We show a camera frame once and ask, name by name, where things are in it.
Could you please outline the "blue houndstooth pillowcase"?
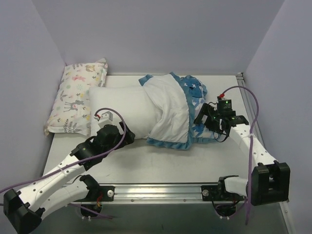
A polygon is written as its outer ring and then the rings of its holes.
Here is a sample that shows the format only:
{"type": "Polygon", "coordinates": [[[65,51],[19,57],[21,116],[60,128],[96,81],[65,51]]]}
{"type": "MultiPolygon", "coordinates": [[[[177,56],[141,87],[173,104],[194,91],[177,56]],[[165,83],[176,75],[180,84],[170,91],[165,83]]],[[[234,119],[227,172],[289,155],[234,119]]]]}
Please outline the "blue houndstooth pillowcase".
{"type": "Polygon", "coordinates": [[[208,93],[199,79],[191,75],[179,77],[171,72],[162,76],[146,75],[139,83],[161,113],[147,143],[188,150],[193,143],[207,144],[220,139],[220,134],[210,131],[203,123],[194,123],[208,93]]]}

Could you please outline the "white pillow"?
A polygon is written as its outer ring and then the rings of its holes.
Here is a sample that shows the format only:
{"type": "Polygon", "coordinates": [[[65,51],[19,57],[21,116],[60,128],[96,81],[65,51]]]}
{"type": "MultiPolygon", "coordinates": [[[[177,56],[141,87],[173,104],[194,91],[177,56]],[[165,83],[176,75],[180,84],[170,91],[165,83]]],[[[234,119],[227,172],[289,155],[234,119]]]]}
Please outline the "white pillow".
{"type": "Polygon", "coordinates": [[[158,109],[141,86],[89,89],[91,108],[91,136],[100,129],[95,112],[100,108],[117,111],[126,125],[135,134],[136,139],[147,138],[156,123],[161,119],[162,111],[158,109]]]}

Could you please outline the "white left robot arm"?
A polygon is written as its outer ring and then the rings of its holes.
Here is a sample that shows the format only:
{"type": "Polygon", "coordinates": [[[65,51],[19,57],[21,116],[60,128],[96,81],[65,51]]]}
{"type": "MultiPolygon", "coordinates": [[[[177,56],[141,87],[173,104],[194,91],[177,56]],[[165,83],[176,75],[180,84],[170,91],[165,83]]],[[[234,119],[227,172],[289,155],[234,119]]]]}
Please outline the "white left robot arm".
{"type": "Polygon", "coordinates": [[[123,122],[120,126],[123,134],[115,125],[104,125],[42,179],[4,194],[3,212],[17,233],[31,233],[49,214],[71,202],[100,197],[99,183],[85,172],[101,163],[111,151],[134,142],[135,134],[123,122]]]}

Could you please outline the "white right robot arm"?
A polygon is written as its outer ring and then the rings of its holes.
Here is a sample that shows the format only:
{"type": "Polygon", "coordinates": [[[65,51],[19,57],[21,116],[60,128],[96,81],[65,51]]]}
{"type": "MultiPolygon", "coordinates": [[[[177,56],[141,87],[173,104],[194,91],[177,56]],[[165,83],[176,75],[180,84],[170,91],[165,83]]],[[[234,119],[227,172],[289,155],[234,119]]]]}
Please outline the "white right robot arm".
{"type": "Polygon", "coordinates": [[[230,99],[218,98],[216,104],[204,103],[194,120],[208,130],[232,139],[248,158],[248,177],[237,175],[219,178],[211,198],[229,200],[247,198],[253,206],[284,202],[289,199],[290,168],[278,162],[261,144],[242,115],[232,109],[230,99]]]}

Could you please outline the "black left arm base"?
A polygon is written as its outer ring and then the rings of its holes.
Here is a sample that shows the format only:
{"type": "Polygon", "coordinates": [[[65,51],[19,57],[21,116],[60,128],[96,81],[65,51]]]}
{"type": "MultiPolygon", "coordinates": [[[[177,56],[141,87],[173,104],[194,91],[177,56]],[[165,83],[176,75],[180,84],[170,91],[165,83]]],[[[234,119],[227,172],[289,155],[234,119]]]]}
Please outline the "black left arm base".
{"type": "Polygon", "coordinates": [[[80,200],[82,207],[89,209],[95,213],[80,208],[81,215],[86,218],[100,218],[100,215],[98,215],[98,213],[103,210],[104,202],[114,201],[114,196],[114,186],[100,186],[98,189],[95,189],[93,192],[89,193],[86,198],[80,200]]]}

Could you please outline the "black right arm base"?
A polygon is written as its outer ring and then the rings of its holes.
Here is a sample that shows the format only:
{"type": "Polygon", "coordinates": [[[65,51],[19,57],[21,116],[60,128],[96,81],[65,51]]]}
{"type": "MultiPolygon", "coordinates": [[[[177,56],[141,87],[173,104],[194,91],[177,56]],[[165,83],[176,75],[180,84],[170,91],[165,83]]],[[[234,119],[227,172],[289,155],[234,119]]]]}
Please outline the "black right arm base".
{"type": "Polygon", "coordinates": [[[230,185],[246,185],[247,180],[240,178],[238,175],[228,175],[219,178],[216,184],[201,185],[201,196],[203,201],[210,201],[213,209],[220,219],[229,220],[241,208],[237,208],[239,202],[245,200],[246,194],[239,195],[228,192],[226,188],[230,185]]]}

